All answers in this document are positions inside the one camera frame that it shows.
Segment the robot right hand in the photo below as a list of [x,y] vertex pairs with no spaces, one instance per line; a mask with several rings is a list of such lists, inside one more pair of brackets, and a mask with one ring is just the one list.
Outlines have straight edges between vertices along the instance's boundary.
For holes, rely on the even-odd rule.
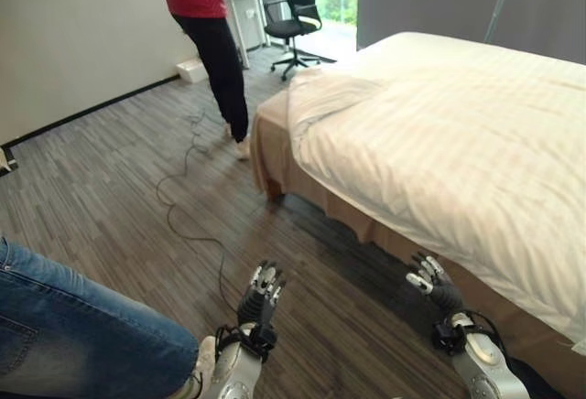
[[446,313],[464,309],[460,290],[434,256],[418,252],[411,258],[406,280],[413,287]]

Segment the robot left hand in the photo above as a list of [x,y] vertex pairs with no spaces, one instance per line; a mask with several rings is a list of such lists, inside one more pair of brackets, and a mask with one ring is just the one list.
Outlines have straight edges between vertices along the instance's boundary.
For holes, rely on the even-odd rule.
[[264,260],[256,267],[237,308],[239,326],[270,324],[286,285],[282,273],[274,261]]

